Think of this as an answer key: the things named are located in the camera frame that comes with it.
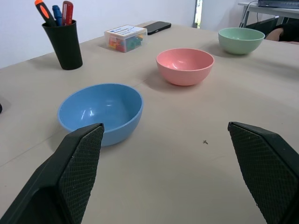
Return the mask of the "black pen cup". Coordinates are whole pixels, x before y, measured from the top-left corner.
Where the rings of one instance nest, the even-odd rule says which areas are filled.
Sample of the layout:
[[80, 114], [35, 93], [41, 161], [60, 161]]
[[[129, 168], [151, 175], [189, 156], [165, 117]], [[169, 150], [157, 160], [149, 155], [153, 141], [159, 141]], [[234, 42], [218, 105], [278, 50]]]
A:
[[63, 70], [75, 70], [83, 65], [78, 34], [77, 21], [72, 20], [68, 26], [49, 27], [42, 24]]

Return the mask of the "orange and black marker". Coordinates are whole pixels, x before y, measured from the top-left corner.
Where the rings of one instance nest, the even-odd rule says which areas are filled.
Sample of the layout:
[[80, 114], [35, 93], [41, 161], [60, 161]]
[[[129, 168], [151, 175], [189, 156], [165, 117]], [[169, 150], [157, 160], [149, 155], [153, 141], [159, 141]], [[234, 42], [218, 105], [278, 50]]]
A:
[[49, 27], [57, 26], [51, 12], [49, 11], [46, 4], [42, 0], [35, 0], [35, 6]]

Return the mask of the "red bowl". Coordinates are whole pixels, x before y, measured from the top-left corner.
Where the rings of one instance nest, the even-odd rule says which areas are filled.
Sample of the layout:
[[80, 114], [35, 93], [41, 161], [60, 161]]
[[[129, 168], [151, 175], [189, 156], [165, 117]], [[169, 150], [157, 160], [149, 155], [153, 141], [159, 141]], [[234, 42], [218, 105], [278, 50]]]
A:
[[178, 48], [161, 52], [156, 57], [161, 76], [178, 86], [201, 83], [210, 73], [214, 57], [199, 49]]

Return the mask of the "grey desk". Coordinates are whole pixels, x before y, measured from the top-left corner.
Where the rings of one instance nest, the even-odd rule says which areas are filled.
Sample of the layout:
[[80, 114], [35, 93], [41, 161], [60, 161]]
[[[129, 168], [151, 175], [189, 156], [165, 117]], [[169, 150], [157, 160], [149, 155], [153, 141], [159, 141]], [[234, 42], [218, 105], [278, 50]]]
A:
[[239, 24], [239, 27], [241, 28], [247, 26], [250, 12], [278, 16], [277, 25], [282, 24], [285, 17], [299, 20], [299, 8], [259, 7], [257, 1], [241, 2], [238, 3], [238, 5], [243, 7]]

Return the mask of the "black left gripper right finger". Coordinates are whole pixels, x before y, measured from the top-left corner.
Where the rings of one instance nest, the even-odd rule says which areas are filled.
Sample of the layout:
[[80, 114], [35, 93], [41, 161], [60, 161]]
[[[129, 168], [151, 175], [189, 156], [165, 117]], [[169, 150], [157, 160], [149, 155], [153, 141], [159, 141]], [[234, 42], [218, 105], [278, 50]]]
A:
[[277, 133], [239, 122], [228, 131], [239, 167], [267, 224], [299, 224], [299, 154]]

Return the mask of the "blue marker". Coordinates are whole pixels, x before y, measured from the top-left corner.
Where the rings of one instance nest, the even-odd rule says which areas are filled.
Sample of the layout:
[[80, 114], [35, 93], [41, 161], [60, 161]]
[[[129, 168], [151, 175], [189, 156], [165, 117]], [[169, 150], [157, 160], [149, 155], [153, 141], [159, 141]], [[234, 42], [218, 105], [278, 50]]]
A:
[[53, 5], [52, 6], [54, 18], [56, 20], [56, 24], [58, 27], [62, 26], [62, 13], [60, 11], [60, 8], [58, 5]]

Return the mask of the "blue bowl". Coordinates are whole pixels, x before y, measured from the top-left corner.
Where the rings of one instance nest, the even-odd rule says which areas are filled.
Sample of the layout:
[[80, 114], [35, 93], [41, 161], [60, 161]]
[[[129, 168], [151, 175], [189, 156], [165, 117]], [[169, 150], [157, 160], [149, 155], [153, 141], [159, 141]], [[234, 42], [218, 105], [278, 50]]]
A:
[[60, 105], [57, 119], [67, 131], [102, 123], [101, 145], [111, 146], [127, 139], [136, 129], [143, 111], [143, 98], [134, 88], [116, 83], [83, 88]]

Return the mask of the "clear box of coloured pieces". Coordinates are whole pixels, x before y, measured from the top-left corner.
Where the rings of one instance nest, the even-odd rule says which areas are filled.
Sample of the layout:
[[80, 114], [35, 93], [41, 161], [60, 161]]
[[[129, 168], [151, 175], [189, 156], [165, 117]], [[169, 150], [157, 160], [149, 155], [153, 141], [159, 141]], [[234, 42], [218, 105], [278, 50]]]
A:
[[147, 42], [147, 29], [124, 25], [104, 32], [107, 47], [122, 53], [132, 51]]

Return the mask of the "black smartphone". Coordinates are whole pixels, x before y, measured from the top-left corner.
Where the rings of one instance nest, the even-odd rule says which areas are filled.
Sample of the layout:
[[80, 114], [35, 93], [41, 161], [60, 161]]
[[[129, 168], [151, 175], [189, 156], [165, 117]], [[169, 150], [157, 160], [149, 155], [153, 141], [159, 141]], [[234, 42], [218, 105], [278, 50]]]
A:
[[171, 27], [171, 23], [164, 21], [157, 21], [152, 24], [144, 26], [147, 29], [147, 35], [152, 35], [162, 30], [168, 29]]

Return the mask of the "red marker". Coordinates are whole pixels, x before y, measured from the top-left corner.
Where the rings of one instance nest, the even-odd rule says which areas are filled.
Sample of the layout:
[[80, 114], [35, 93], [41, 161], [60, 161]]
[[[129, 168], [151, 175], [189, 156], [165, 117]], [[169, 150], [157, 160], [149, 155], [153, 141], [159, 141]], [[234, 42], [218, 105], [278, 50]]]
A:
[[73, 16], [73, 3], [65, 0], [63, 2], [62, 9], [62, 25], [68, 26], [72, 24], [72, 16]]

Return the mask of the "green bowl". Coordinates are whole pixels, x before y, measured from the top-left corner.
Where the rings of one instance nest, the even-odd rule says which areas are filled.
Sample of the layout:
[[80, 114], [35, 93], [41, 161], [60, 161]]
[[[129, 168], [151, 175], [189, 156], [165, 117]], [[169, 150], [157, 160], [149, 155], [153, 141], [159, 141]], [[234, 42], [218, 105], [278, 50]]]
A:
[[250, 28], [224, 28], [218, 32], [221, 48], [233, 55], [246, 55], [256, 50], [265, 34]]

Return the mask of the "black office chair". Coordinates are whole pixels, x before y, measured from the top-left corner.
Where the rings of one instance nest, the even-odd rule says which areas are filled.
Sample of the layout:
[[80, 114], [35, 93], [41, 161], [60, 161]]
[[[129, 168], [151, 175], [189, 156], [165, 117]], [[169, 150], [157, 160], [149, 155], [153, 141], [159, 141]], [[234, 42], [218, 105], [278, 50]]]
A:
[[299, 19], [292, 19], [280, 25], [274, 26], [277, 19], [267, 19], [247, 25], [246, 28], [258, 30], [265, 35], [266, 40], [276, 42], [288, 42], [299, 45]]

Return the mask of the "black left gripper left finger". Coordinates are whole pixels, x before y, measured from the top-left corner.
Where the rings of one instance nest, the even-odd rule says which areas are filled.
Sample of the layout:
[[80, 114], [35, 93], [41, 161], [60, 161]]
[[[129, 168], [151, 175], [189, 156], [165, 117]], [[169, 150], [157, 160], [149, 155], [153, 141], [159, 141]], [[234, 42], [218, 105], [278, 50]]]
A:
[[85, 126], [64, 137], [31, 175], [0, 224], [81, 224], [93, 189], [104, 126]]

